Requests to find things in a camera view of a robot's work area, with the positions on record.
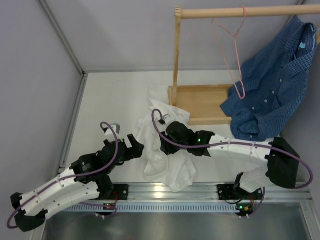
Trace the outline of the white shirt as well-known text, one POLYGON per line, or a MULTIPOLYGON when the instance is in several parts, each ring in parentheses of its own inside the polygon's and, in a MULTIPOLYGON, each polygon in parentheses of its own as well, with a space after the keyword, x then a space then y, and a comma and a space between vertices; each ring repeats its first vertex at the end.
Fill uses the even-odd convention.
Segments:
POLYGON ((191 114, 169 105, 167 85, 149 86, 148 113, 137 122, 137 141, 144 145, 142 159, 146 160, 143 176, 150 183, 162 183, 174 192, 181 192, 191 186, 196 176, 196 168, 185 150, 164 141, 152 122, 152 110, 158 109, 163 117, 188 125, 191 114))

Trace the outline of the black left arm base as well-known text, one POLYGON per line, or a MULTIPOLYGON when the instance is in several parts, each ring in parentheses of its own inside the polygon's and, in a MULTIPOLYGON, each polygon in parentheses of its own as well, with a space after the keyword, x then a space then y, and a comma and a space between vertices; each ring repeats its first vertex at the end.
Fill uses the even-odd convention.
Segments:
POLYGON ((120 200, 126 201, 129 195, 129 185, 128 184, 114 184, 113 191, 108 197, 109 200, 120 200))

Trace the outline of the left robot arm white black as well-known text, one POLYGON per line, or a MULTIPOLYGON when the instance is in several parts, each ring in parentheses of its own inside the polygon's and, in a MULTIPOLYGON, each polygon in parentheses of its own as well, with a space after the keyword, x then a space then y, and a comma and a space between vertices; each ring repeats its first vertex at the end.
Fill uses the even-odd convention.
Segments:
POLYGON ((29 232, 57 213, 89 200, 107 200, 114 193, 109 177, 117 166, 142 156, 144 145, 132 134, 127 147, 123 139, 104 141, 102 150, 81 156, 60 175, 29 193, 10 197, 15 209, 7 221, 9 229, 29 232))

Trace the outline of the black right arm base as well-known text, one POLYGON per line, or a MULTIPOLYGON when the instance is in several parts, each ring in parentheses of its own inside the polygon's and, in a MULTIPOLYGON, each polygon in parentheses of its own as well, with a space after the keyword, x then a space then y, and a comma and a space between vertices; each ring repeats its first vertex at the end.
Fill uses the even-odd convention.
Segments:
POLYGON ((253 193, 249 193, 233 184, 218 184, 217 193, 219 200, 231 205, 239 204, 242 201, 253 203, 253 201, 261 200, 263 197, 263 190, 261 188, 253 193))

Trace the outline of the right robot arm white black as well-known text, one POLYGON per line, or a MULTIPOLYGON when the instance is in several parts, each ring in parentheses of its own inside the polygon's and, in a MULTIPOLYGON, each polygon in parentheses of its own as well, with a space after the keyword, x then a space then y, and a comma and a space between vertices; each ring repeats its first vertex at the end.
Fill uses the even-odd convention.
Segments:
POLYGON ((232 192, 239 199, 271 185, 296 188, 299 155, 282 137, 275 137, 271 142, 231 139, 211 131, 194 132, 183 123, 173 121, 165 125, 160 141, 160 149, 167 156, 185 150, 197 157, 256 165, 256 169, 237 175, 232 192))

